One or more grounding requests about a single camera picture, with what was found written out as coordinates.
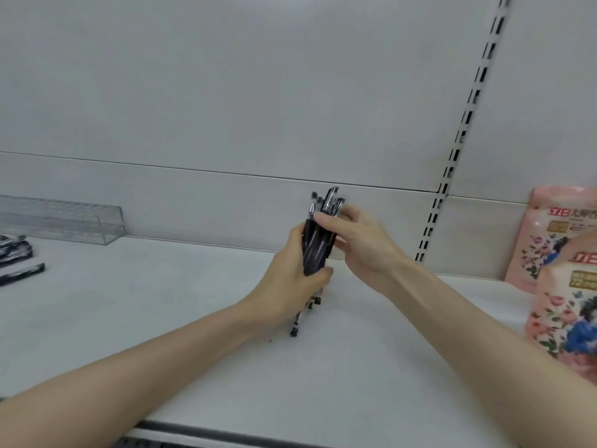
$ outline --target person's left hand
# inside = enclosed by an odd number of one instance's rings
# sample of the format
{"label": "person's left hand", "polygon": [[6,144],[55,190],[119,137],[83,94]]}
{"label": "person's left hand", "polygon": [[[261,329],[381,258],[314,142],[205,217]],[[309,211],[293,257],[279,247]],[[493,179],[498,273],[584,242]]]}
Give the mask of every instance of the person's left hand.
{"label": "person's left hand", "polygon": [[257,287],[242,303],[254,305],[270,324],[278,324],[303,310],[309,298],[330,282],[334,273],[324,267],[305,277],[301,248],[304,223],[295,226],[286,246],[277,252]]}

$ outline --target person's right hand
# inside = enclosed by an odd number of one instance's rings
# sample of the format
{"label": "person's right hand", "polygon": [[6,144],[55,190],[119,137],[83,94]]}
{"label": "person's right hand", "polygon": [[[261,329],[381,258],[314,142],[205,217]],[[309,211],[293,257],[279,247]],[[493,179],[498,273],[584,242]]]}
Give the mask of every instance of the person's right hand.
{"label": "person's right hand", "polygon": [[412,260],[398,248],[377,218],[350,204],[343,206],[342,215],[339,218],[316,212],[315,221],[342,237],[335,245],[346,253],[346,265],[352,273],[388,296],[395,289],[392,271]]}

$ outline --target hand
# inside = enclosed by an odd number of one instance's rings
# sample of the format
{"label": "hand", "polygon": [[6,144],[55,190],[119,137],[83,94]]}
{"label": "hand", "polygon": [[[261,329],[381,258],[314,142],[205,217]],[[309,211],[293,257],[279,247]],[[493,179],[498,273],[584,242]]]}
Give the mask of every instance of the hand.
{"label": "hand", "polygon": [[388,296],[394,289],[391,273],[411,261],[394,243],[384,226],[357,206],[344,204],[342,218],[315,213],[315,221],[343,240],[336,247],[346,253],[346,265],[362,282]]}
{"label": "hand", "polygon": [[253,305],[269,324],[278,324],[304,309],[309,298],[330,282],[334,273],[324,267],[305,277],[301,248],[304,223],[293,228],[286,246],[277,252],[257,287],[241,303]]}

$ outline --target floral packaging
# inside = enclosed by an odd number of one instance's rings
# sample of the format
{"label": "floral packaging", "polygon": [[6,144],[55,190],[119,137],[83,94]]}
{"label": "floral packaging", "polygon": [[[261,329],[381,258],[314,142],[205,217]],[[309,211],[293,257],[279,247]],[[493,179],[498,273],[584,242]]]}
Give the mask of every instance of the floral packaging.
{"label": "floral packaging", "polygon": [[597,384],[597,230],[570,240],[539,275],[526,334]]}
{"label": "floral packaging", "polygon": [[543,266],[566,243],[597,228],[597,189],[541,186],[533,190],[518,234],[506,282],[534,293]]}

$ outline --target person's left arm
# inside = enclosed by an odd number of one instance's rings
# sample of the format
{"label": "person's left arm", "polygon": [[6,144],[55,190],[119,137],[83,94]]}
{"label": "person's left arm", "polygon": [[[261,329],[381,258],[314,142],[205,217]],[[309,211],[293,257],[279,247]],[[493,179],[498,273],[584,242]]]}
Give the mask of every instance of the person's left arm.
{"label": "person's left arm", "polygon": [[332,275],[304,276],[302,229],[237,304],[0,403],[2,446],[109,447],[228,352],[294,316]]}

